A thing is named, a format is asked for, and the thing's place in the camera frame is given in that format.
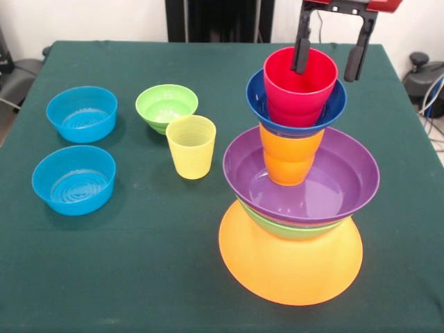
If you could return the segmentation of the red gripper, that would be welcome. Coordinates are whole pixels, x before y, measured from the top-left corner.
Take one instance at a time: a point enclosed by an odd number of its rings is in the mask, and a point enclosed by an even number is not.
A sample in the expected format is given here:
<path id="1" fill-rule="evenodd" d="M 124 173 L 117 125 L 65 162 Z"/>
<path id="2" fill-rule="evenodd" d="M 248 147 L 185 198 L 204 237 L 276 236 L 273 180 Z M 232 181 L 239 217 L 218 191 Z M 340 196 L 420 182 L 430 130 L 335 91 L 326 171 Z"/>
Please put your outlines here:
<path id="1" fill-rule="evenodd" d="M 362 12 L 363 24 L 357 43 L 351 48 L 344 71 L 344 80 L 354 82 L 359 79 L 366 56 L 370 37 L 374 31 L 377 12 L 395 12 L 402 0 L 371 0 L 371 1 L 303 1 L 300 9 L 298 32 L 294 46 L 291 70 L 296 74 L 304 74 L 308 62 L 311 43 L 310 17 L 315 9 L 337 12 L 352 12 L 353 10 L 372 11 Z"/>

